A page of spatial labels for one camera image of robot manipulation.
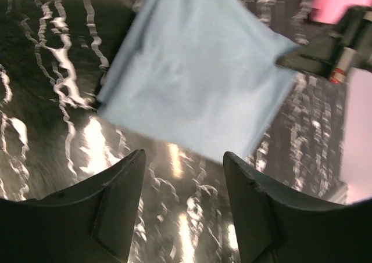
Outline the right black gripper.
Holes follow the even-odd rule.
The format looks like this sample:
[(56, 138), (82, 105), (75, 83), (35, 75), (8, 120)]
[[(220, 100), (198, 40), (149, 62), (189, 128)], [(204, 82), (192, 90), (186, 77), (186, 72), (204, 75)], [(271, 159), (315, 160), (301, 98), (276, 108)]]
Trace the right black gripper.
[(324, 32), (306, 45), (285, 51), (276, 65), (341, 84), (352, 68), (371, 72), (371, 7), (351, 6), (337, 24), (339, 32)]

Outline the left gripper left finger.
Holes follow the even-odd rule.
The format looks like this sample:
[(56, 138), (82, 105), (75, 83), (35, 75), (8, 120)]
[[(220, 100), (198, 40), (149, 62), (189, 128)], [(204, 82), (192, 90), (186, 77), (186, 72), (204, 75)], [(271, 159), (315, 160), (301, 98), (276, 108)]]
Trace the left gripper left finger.
[(145, 165), (135, 150), (41, 200), (1, 200), (1, 261), (126, 262)]

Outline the blue-grey t shirt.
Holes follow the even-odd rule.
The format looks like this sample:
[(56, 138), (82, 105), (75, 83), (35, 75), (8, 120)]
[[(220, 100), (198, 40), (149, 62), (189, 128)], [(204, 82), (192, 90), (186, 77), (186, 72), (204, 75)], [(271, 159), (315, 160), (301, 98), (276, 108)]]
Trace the blue-grey t shirt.
[(144, 0), (106, 75), (99, 115), (221, 162), (246, 157), (293, 87), (294, 43), (239, 0)]

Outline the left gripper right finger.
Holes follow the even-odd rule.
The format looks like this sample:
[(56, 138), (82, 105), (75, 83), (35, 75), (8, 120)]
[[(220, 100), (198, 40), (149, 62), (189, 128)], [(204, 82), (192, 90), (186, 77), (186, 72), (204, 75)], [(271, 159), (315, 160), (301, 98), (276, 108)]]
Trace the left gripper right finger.
[(232, 152), (223, 168), (242, 262), (371, 261), (371, 200), (342, 205), (309, 196)]

